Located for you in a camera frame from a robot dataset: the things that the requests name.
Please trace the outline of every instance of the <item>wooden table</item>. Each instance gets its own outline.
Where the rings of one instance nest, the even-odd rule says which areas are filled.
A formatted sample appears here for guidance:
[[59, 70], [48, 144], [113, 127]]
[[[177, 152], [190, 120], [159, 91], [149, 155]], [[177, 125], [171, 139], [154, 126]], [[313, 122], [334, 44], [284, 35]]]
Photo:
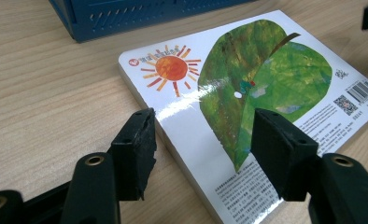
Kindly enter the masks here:
[[[368, 1], [261, 0], [77, 44], [47, 0], [0, 0], [0, 189], [25, 200], [71, 179], [76, 161], [106, 151], [140, 109], [120, 77], [125, 50], [281, 9], [368, 77]], [[122, 223], [213, 223], [160, 138], [144, 202]], [[368, 169], [368, 123], [340, 153]], [[264, 223], [309, 223], [307, 203], [283, 203]]]

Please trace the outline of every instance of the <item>blue container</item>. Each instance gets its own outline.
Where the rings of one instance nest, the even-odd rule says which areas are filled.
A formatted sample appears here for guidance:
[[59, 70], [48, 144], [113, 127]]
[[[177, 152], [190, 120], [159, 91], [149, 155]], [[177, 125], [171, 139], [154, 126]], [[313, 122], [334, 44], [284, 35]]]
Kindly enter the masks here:
[[68, 33], [83, 42], [254, 0], [50, 0]]

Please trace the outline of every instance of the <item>orange sun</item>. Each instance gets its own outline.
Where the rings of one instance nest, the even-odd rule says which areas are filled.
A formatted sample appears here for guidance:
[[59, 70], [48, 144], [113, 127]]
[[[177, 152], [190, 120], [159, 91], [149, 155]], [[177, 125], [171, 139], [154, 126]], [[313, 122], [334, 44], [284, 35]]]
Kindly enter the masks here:
[[143, 78], [155, 78], [147, 87], [152, 87], [157, 83], [160, 83], [157, 91], [160, 91], [164, 85], [169, 81], [173, 83], [173, 89], [175, 90], [176, 97], [180, 96], [178, 90], [178, 81], [183, 81], [187, 89], [191, 88], [191, 85], [184, 79], [191, 79], [196, 82], [196, 78], [193, 75], [199, 76], [198, 69], [194, 68], [201, 60], [185, 60], [189, 55], [191, 49], [187, 49], [186, 46], [181, 49], [175, 46], [174, 49], [169, 49], [165, 46], [165, 51], [156, 50], [155, 54], [149, 53], [150, 61], [146, 63], [153, 66], [152, 68], [141, 68], [141, 71], [152, 72], [151, 74], [144, 75]]

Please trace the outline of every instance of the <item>green leaf illustration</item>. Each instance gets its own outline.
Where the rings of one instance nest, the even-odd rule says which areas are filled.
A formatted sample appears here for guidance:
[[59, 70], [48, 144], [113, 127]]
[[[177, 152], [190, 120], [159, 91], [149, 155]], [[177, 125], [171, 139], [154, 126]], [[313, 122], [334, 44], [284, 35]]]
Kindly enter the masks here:
[[295, 121], [327, 93], [332, 69], [313, 49], [290, 42], [272, 21], [254, 21], [221, 36], [198, 79], [200, 107], [235, 170], [248, 156], [254, 109]]

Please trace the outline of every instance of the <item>board book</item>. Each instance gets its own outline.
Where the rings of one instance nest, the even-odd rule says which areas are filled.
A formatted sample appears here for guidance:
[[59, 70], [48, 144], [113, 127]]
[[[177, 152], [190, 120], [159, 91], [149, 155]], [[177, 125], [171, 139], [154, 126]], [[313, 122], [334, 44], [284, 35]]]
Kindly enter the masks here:
[[123, 52], [121, 75], [218, 222], [280, 200], [251, 154], [256, 107], [335, 152], [368, 120], [368, 79], [281, 11]]

